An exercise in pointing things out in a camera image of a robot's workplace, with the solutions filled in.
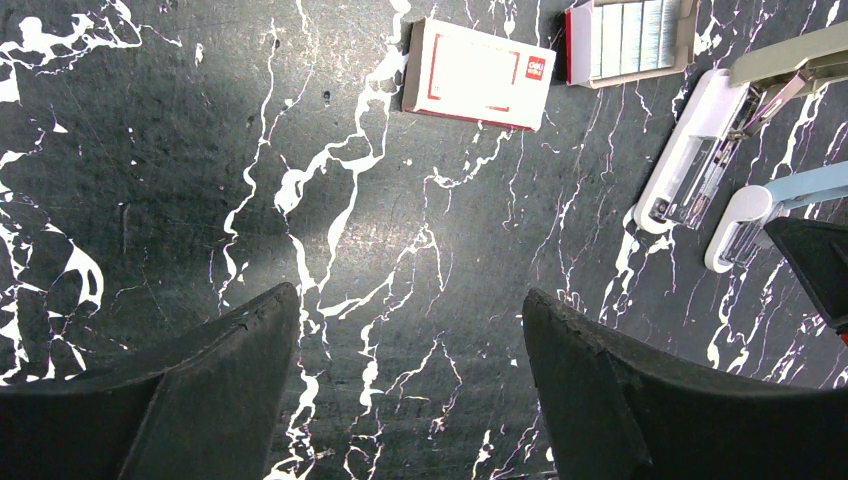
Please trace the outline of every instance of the black marble surface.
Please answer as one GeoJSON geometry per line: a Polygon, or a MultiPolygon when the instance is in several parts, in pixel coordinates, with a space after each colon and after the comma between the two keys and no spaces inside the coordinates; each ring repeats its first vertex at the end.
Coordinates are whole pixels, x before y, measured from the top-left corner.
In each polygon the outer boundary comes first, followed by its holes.
{"type": "MultiPolygon", "coordinates": [[[[531,286],[704,365],[845,385],[845,347],[779,253],[716,275],[702,257],[720,206],[665,236],[628,211],[701,73],[848,5],[703,1],[685,76],[553,85],[538,133],[399,111],[410,22],[549,47],[571,4],[7,0],[0,382],[70,378],[291,281],[303,332],[268,478],[552,470],[521,330],[531,286]]],[[[845,84],[794,101],[718,203],[845,160],[846,104],[845,84]]]]}

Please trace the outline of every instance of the box of staples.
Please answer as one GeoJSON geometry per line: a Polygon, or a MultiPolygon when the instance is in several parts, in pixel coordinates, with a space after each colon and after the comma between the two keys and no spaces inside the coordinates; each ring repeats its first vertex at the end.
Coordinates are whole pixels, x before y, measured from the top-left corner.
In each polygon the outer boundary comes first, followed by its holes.
{"type": "Polygon", "coordinates": [[[556,53],[424,19],[412,28],[403,109],[538,130],[556,53]]]}
{"type": "Polygon", "coordinates": [[[565,80],[601,88],[695,61],[698,0],[589,0],[565,11],[565,80]]]}

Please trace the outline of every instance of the red box label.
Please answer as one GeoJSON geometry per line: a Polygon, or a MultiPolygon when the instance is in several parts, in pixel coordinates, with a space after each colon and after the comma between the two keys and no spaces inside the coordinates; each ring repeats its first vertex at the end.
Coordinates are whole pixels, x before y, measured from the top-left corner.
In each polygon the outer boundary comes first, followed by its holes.
{"type": "Polygon", "coordinates": [[[545,75],[545,59],[539,57],[530,57],[527,62],[527,78],[533,80],[542,80],[545,75]]]}

